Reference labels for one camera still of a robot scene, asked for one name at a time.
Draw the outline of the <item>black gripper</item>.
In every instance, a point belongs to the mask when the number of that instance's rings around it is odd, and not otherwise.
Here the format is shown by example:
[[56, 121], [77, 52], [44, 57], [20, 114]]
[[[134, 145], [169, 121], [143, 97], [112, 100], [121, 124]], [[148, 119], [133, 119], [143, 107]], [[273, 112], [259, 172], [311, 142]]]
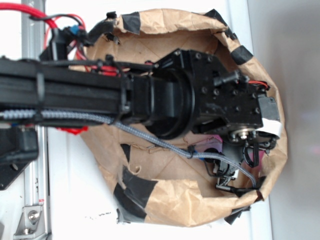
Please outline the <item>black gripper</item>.
[[[215, 188], [227, 193], [247, 193], [261, 188], [264, 178], [256, 179], [250, 172], [261, 165], [262, 157], [277, 143], [278, 126], [265, 124], [254, 129], [245, 127], [227, 132], [205, 131], [205, 136], [214, 138], [214, 143], [205, 143], [200, 149], [206, 171], [217, 180]], [[251, 181], [251, 187], [234, 187], [238, 173], [243, 173]]]

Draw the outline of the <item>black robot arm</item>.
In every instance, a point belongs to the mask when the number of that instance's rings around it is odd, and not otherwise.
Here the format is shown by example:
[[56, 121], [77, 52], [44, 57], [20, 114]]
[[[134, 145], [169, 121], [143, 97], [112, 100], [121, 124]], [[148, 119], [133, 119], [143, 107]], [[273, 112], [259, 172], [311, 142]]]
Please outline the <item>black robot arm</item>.
[[114, 125], [188, 159], [219, 164], [228, 189], [248, 150], [271, 150], [283, 125], [269, 86], [211, 54], [177, 49], [153, 64], [0, 61], [0, 125]]

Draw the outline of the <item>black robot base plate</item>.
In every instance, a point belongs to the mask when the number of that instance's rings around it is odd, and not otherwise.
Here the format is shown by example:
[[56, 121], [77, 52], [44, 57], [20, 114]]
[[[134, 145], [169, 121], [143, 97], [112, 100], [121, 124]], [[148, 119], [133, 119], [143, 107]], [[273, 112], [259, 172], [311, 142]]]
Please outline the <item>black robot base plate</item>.
[[38, 135], [33, 127], [1, 129], [0, 189], [6, 190], [38, 155]]

